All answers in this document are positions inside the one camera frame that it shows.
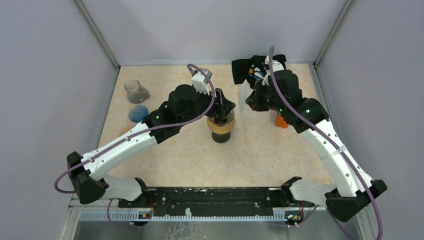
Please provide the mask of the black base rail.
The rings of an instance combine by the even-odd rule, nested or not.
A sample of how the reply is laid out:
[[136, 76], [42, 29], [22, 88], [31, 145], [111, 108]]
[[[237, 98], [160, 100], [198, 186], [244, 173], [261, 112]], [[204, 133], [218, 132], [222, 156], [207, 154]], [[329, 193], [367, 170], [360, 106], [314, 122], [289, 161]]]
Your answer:
[[280, 187], [157, 187], [118, 207], [147, 208], [154, 217], [271, 217], [274, 209], [314, 207], [285, 199]]

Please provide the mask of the clear ribbed glass dripper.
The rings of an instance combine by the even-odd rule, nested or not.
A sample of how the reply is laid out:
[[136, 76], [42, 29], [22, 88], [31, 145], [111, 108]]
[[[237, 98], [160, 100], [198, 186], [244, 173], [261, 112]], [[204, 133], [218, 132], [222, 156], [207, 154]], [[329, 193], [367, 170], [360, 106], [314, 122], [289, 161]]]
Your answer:
[[231, 110], [224, 118], [218, 118], [218, 117], [207, 117], [207, 124], [212, 126], [226, 126], [228, 125], [235, 116], [234, 110]]

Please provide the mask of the clear glass carafe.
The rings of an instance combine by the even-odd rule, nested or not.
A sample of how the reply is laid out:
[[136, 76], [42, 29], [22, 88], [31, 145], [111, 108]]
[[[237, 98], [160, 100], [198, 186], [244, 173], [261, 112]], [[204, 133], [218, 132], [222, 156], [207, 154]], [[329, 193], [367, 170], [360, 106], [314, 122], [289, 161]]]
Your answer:
[[124, 84], [127, 100], [133, 104], [139, 104], [151, 97], [149, 91], [138, 80], [130, 80]]

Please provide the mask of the orange coffee filter pack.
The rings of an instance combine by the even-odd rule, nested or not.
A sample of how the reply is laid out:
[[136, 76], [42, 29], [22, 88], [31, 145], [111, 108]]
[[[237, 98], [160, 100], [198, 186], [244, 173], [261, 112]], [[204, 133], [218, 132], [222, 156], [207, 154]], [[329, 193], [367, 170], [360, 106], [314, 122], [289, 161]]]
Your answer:
[[284, 120], [284, 118], [279, 113], [276, 114], [274, 125], [276, 127], [283, 128], [283, 129], [287, 129], [289, 126], [288, 123]]

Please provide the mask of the white paper coffee filter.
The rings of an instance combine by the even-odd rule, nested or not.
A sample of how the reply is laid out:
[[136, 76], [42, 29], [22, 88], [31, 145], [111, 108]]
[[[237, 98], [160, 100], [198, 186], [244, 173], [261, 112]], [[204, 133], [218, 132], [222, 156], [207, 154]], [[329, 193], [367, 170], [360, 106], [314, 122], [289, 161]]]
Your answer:
[[238, 100], [238, 112], [239, 116], [242, 119], [246, 112], [246, 99], [249, 97], [250, 92], [250, 85], [248, 81], [245, 79], [244, 82], [241, 84], [240, 89], [237, 91], [237, 100]]

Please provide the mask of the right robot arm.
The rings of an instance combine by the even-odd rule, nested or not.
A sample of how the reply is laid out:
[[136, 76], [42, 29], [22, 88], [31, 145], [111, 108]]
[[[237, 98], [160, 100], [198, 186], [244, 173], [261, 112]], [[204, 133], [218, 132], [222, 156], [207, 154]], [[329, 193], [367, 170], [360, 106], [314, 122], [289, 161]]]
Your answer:
[[298, 76], [291, 70], [267, 73], [255, 83], [245, 103], [256, 112], [278, 112], [312, 146], [334, 181], [324, 184], [292, 177], [281, 186], [281, 199], [287, 206], [310, 202], [326, 207], [345, 223], [371, 204], [368, 194], [377, 198], [388, 189], [382, 179], [373, 179], [358, 165], [322, 104], [302, 96]]

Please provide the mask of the blue glass dripper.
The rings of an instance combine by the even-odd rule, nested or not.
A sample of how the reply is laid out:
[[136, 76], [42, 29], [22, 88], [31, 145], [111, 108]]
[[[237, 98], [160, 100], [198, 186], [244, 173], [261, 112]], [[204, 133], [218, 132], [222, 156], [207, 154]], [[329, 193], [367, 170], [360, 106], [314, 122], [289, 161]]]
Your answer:
[[136, 105], [128, 112], [128, 119], [133, 123], [139, 123], [149, 115], [149, 110], [144, 105]]

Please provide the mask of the black printed cloth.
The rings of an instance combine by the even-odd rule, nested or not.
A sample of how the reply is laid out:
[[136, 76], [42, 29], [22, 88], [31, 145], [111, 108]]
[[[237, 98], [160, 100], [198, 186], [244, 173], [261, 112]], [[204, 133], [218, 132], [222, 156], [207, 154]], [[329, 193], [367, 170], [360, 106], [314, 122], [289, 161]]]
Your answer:
[[[268, 56], [254, 55], [249, 59], [237, 59], [231, 62], [232, 77], [236, 85], [241, 85], [239, 93], [247, 93], [248, 89], [253, 94], [274, 93], [271, 76], [269, 75], [269, 65], [266, 62]], [[275, 72], [275, 79], [278, 89], [284, 95], [293, 91], [293, 86], [287, 79], [280, 79], [279, 72], [286, 70], [286, 56], [278, 54], [273, 57], [272, 64]]]

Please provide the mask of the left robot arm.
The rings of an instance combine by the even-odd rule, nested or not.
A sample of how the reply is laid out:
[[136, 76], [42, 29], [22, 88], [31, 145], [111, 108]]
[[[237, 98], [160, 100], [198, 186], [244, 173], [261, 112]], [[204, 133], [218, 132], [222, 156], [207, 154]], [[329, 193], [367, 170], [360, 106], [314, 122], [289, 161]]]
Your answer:
[[79, 202], [87, 205], [110, 198], [146, 206], [150, 193], [142, 179], [123, 179], [110, 176], [109, 172], [135, 154], [177, 135], [182, 126], [203, 116], [226, 120], [235, 107], [220, 88], [203, 94], [192, 85], [177, 86], [157, 110], [117, 139], [91, 152], [74, 151], [67, 156], [68, 175]]

